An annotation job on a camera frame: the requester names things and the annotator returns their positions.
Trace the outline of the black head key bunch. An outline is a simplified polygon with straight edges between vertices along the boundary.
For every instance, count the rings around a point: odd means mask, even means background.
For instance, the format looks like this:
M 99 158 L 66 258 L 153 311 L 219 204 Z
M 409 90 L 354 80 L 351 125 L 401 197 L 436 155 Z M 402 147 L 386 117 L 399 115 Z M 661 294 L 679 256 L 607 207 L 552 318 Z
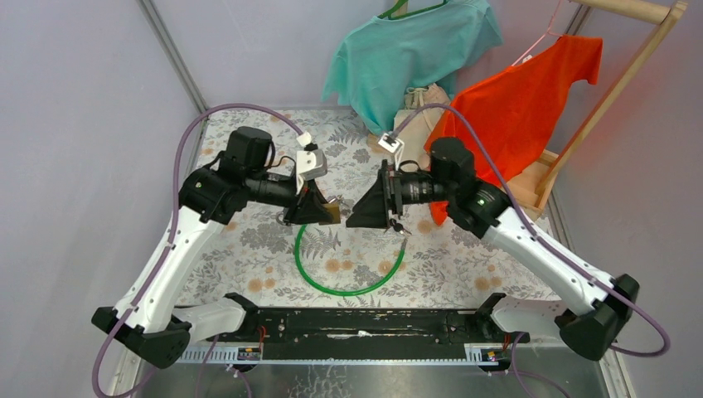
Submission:
M 407 229 L 406 229 L 399 221 L 397 221 L 396 219 L 390 219 L 390 220 L 388 221 L 388 225 L 387 225 L 387 227 L 385 228 L 385 232 L 389 232 L 389 231 L 394 231 L 395 233 L 400 234 L 400 235 L 405 236 L 405 237 L 411 236 L 411 235 L 412 235 L 412 233 L 411 233 L 409 230 L 407 230 Z

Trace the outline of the brass padlock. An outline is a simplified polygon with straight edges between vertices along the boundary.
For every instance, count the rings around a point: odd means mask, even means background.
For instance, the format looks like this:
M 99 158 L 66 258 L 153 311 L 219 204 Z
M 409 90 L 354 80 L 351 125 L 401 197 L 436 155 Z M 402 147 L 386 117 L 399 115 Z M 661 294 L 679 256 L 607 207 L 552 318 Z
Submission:
M 328 219 L 325 221 L 326 224 L 340 224 L 341 223 L 341 212 L 338 201 L 324 203 L 323 207 L 327 212 Z

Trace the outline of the green cable lock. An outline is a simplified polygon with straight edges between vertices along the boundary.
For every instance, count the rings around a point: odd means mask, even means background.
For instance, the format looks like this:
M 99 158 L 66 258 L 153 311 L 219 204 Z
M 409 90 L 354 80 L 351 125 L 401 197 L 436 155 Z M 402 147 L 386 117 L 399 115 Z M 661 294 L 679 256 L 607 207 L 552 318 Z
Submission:
M 318 291 L 321 294 L 326 294 L 338 298 L 350 298 L 372 294 L 373 292 L 380 290 L 382 287 L 385 287 L 398 274 L 401 265 L 405 261 L 408 246 L 407 238 L 404 238 L 400 242 L 398 253 L 395 255 L 395 258 L 391 261 L 388 270 L 384 274 L 381 274 L 378 278 L 374 279 L 371 283 L 357 284 L 356 286 L 325 284 L 322 281 L 317 280 L 312 274 L 310 274 L 308 272 L 308 269 L 306 268 L 306 265 L 303 263 L 303 238 L 305 237 L 307 232 L 307 225 L 303 225 L 298 228 L 298 232 L 296 233 L 293 242 L 293 262 L 303 282 L 305 282 L 308 286 L 310 286 L 312 289 Z

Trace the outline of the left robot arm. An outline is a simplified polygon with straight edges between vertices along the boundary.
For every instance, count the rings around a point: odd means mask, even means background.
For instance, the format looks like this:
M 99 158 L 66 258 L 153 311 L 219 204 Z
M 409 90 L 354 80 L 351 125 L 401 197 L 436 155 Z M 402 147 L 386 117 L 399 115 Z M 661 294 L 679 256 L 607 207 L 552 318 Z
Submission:
M 328 202 L 315 182 L 327 172 L 323 151 L 308 132 L 297 141 L 301 150 L 285 176 L 269 170 L 269 133 L 251 127 L 233 131 L 216 160 L 184 181 L 161 246 L 133 286 L 113 307 L 98 308 L 91 322 L 158 369 L 173 365 L 191 343 L 222 333 L 239 341 L 253 337 L 255 306 L 244 298 L 228 294 L 177 308 L 177 296 L 211 238 L 250 202 L 281 208 L 286 226 L 340 223 L 338 204 Z

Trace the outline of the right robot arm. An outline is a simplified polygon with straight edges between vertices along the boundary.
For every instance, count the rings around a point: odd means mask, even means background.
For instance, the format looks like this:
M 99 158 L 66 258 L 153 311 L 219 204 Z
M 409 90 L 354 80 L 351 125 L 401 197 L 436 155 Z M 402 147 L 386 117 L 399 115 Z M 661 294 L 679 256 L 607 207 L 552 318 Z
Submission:
M 481 307 L 475 328 L 495 342 L 506 332 L 559 338 L 585 359 L 600 360 L 632 309 L 638 282 L 614 278 L 569 252 L 537 228 L 500 188 L 478 178 L 473 153 L 458 138 L 440 138 L 430 149 L 430 169 L 406 172 L 383 161 L 377 179 L 352 208 L 349 228 L 402 228 L 405 206 L 444 201 L 448 217 L 484 243 L 507 252 L 557 295 L 556 301 L 493 294 Z

